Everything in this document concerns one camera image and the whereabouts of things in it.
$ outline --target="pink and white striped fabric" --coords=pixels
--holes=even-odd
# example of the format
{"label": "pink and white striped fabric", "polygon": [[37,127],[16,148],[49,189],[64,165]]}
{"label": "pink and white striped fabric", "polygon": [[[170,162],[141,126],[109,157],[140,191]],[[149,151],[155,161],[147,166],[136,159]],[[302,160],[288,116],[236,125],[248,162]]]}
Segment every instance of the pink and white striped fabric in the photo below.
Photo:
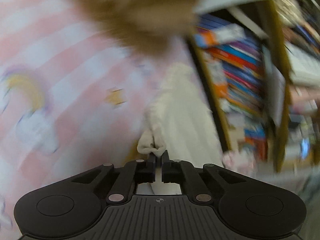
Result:
{"label": "pink and white striped fabric", "polygon": [[73,0],[0,0],[0,239],[19,238],[27,192],[122,164],[176,62],[192,65],[179,38],[161,59],[134,55]]}

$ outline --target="white cloth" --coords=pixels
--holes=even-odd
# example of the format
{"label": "white cloth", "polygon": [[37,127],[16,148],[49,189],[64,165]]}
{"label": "white cloth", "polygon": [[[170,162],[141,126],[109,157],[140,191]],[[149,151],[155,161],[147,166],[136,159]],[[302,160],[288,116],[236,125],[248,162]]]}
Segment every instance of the white cloth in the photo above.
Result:
{"label": "white cloth", "polygon": [[[148,108],[146,127],[138,143],[138,152],[168,150],[171,160],[180,159],[202,168],[205,163],[222,166],[222,149],[212,113],[191,81],[190,66],[176,64],[168,70],[158,98]],[[179,194],[178,185],[165,186],[160,172],[152,189],[158,194]]]}

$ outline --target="brown fur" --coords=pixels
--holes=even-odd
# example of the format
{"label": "brown fur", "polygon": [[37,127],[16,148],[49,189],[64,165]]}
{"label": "brown fur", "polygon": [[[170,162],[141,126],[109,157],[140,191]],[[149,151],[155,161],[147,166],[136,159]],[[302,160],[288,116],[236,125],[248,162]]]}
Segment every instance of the brown fur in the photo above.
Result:
{"label": "brown fur", "polygon": [[79,0],[101,29],[124,46],[156,54],[172,34],[186,34],[196,22],[198,0]]}

